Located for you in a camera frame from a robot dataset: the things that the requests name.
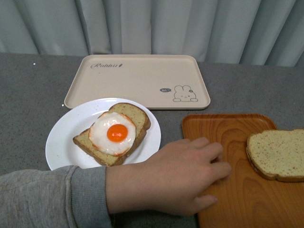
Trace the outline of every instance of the fried egg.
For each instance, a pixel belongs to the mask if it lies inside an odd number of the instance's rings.
[[[128,116],[120,113],[104,112],[89,130],[92,145],[112,156],[122,156],[128,152],[135,136],[135,124]]]

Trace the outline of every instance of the human hand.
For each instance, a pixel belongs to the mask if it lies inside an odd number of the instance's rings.
[[[222,156],[219,143],[183,139],[167,144],[147,161],[108,167],[109,213],[154,209],[188,216],[208,208],[218,199],[201,193],[231,173]]]

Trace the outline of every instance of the bunny illustration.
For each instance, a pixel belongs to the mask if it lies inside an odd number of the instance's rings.
[[[191,87],[188,85],[177,85],[174,88],[174,99],[175,102],[188,102],[188,101],[198,101],[195,93],[192,91]]]

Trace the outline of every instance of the egg white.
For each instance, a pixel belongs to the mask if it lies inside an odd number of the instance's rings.
[[[121,142],[112,142],[107,137],[108,129],[114,124],[122,124],[128,129],[127,137]],[[125,115],[104,112],[89,130],[89,139],[99,151],[112,155],[122,156],[132,147],[136,136],[135,124]]]

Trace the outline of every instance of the gray sweater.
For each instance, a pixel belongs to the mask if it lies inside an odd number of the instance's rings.
[[[110,228],[106,167],[66,166],[0,176],[1,228]]]

